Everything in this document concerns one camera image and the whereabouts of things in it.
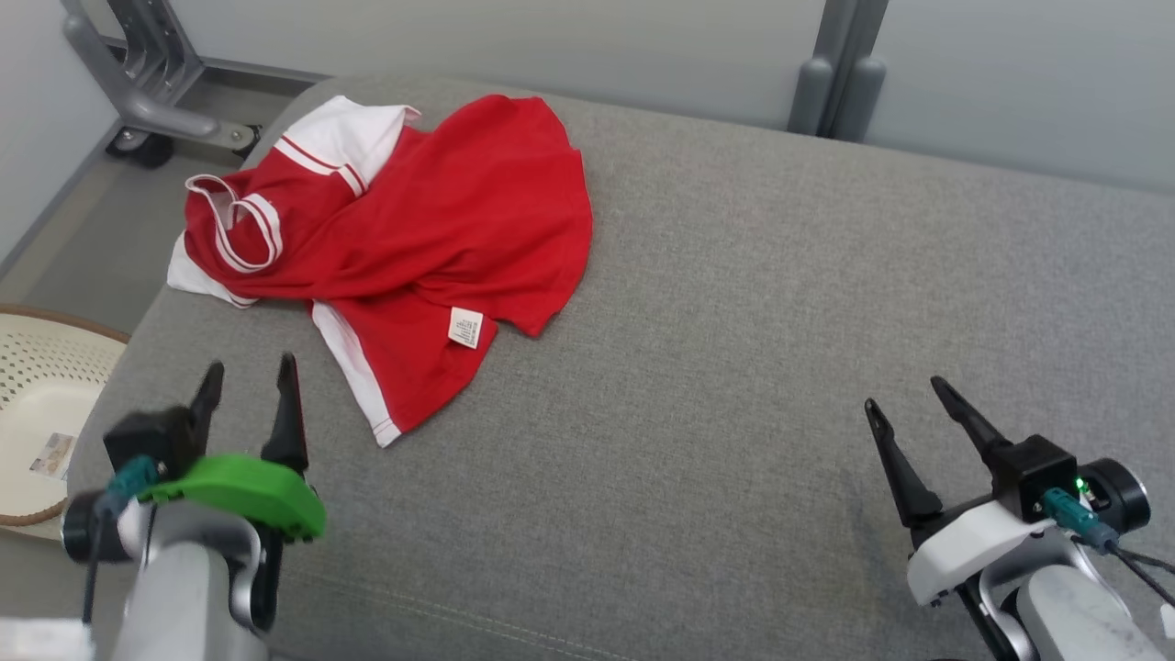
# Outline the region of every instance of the gray cushion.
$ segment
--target gray cushion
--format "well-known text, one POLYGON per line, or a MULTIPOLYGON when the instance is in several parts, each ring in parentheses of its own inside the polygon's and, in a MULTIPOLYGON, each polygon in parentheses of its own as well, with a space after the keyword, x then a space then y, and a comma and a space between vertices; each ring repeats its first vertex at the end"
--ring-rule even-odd
MULTIPOLYGON (((494 88, 323 82, 435 124, 494 88)), ((210 451, 256 452, 297 355, 327 538, 287 552, 282 650, 318 659, 986 657, 961 605, 918 608, 862 403, 948 504, 986 473, 928 379, 1008 437, 1147 481, 1171 555, 1175 200, 549 96, 584 154, 588 272, 539 340, 376 447, 300 304, 164 290, 83 433, 227 369, 210 451)), ((256 161, 260 151, 254 155, 256 161)), ((1156 599, 1109 579, 1157 635, 1156 599)))

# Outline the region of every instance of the wicker basket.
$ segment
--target wicker basket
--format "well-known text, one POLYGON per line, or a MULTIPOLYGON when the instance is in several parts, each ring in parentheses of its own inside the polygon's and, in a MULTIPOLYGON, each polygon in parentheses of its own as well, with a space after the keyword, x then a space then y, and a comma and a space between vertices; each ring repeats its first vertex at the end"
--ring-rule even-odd
POLYGON ((58 538, 78 434, 127 339, 82 318, 0 305, 0 526, 58 538))

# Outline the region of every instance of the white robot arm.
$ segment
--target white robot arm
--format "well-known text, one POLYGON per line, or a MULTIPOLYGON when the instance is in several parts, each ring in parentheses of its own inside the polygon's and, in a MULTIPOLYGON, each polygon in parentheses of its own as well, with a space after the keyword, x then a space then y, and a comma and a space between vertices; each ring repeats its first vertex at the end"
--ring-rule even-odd
POLYGON ((99 564, 139 565, 114 661, 269 659, 263 635, 276 616, 283 549, 324 532, 325 508, 304 480, 294 357, 282 357, 260 457, 206 457, 223 375, 213 364, 189 407, 119 423, 103 439, 114 479, 66 508, 62 545, 88 568, 82 625, 99 564))
POLYGON ((958 594, 996 661, 1162 660, 1089 562, 1085 540, 1050 517, 1058 500, 1080 504, 1085 510, 1076 519, 1072 511, 1058 511, 1058 518, 1106 533, 1092 546, 1126 555, 1123 561, 1170 601, 1130 560, 1136 554, 1116 546, 1119 534, 1150 519, 1141 483, 1110 459, 1077 466, 1042 437, 1012 444, 946 380, 935 377, 932 385, 992 473, 992 494, 944 510, 898 447, 877 403, 866 402, 898 514, 914 542, 906 574, 914 600, 939 606, 958 594), (1015 589, 998 602, 996 588, 1008 586, 1015 589))

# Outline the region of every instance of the white label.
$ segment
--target white label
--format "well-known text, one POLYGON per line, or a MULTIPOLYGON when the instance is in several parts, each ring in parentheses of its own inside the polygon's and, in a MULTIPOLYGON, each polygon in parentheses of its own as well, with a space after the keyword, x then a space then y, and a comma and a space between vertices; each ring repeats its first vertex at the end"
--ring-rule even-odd
POLYGON ((66 468, 69 468, 69 459, 73 458, 74 438, 67 434, 53 434, 48 443, 41 448, 41 454, 36 456, 29 471, 46 478, 58 480, 66 479, 66 468))
POLYGON ((459 306, 452 308, 452 313, 449 316, 449 339, 458 345, 476 350, 477 339, 482 336, 483 318, 485 315, 479 311, 459 306))

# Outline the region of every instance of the sticker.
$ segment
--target sticker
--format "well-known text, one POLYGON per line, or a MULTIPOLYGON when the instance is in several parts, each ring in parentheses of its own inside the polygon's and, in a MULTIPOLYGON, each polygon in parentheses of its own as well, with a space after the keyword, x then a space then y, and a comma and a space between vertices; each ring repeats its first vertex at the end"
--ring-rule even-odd
POLYGON ((477 339, 482 336, 483 318, 485 315, 479 311, 459 306, 452 308, 452 313, 449 316, 449 339, 476 350, 477 339))
POLYGON ((41 454, 36 456, 29 471, 46 478, 56 480, 66 479, 66 470, 69 468, 69 458, 73 457, 74 438, 68 434, 53 434, 49 437, 41 454))

